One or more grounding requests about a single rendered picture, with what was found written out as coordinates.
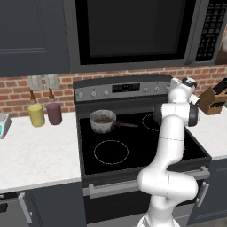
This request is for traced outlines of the dark grey base cupboard door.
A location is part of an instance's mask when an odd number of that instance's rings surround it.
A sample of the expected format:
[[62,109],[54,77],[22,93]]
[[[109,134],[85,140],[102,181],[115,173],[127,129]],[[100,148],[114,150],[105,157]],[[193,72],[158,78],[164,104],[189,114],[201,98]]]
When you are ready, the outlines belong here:
[[227,159],[212,160],[207,194],[200,207],[196,202],[188,224],[203,223],[227,216]]
[[30,227],[86,227],[82,184],[60,184],[26,191]]

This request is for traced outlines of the black and steel stove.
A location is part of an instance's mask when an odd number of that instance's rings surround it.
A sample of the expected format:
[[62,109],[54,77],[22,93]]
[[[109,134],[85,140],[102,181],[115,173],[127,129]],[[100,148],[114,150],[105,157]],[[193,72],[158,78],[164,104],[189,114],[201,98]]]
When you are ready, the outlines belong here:
[[[152,163],[160,133],[153,109],[168,102],[172,79],[168,75],[142,75],[74,82],[83,190],[90,184],[137,181],[139,172]],[[108,96],[104,95],[105,90],[109,91]],[[92,91],[97,92],[95,97],[91,96]],[[110,133],[95,133],[90,126],[90,114],[97,110],[111,110],[117,121],[136,124],[137,128],[116,127]],[[208,168],[209,158],[186,128],[183,158],[170,165],[169,171],[184,174],[202,166]],[[175,206],[172,216],[180,227],[186,226],[205,180],[196,180],[198,193],[194,199]],[[94,199],[83,195],[83,199],[88,227],[137,227],[149,209],[151,195],[138,190]]]

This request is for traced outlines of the steel and black microwave oven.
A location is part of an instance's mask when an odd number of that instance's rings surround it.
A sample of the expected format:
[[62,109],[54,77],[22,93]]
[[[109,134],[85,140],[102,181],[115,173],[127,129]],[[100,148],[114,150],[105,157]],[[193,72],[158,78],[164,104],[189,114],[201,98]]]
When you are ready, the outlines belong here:
[[70,71],[213,65],[227,0],[63,0]]

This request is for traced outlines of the yellow squeeze bottle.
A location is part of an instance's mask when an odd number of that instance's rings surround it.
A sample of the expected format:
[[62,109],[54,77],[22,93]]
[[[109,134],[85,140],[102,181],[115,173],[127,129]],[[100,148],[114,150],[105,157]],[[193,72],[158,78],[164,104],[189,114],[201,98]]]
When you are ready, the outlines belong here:
[[42,127],[45,124],[43,106],[38,104],[36,97],[32,90],[30,92],[30,106],[28,107],[28,114],[30,121],[34,127]]

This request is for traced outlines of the maroon squeeze bottle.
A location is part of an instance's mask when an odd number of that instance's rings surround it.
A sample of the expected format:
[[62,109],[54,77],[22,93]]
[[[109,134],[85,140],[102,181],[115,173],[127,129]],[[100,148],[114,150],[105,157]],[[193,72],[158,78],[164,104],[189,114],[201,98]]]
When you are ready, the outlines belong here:
[[49,102],[46,105],[49,122],[51,125],[59,125],[62,122],[60,104],[55,101],[52,89],[49,89]]

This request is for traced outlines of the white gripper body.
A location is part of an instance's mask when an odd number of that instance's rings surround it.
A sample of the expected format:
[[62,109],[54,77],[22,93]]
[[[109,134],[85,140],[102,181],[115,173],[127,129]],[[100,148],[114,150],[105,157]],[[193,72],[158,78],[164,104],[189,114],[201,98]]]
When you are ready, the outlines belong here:
[[193,105],[197,105],[200,101],[200,98],[197,97],[196,95],[194,94],[191,94],[190,98],[189,98],[189,103],[190,104],[193,104]]

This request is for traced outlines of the dark grey wall cupboard door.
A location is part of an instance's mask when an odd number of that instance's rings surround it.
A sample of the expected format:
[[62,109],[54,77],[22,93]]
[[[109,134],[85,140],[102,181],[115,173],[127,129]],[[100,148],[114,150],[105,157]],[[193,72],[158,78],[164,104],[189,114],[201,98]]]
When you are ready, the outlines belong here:
[[69,71],[63,0],[0,0],[0,77]]

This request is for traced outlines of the wooden knife block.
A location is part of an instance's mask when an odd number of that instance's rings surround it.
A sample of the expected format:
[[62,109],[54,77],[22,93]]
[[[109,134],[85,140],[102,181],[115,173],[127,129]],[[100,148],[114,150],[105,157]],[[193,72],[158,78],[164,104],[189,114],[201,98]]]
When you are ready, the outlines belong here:
[[227,77],[200,95],[199,108],[206,115],[219,114],[227,102]]

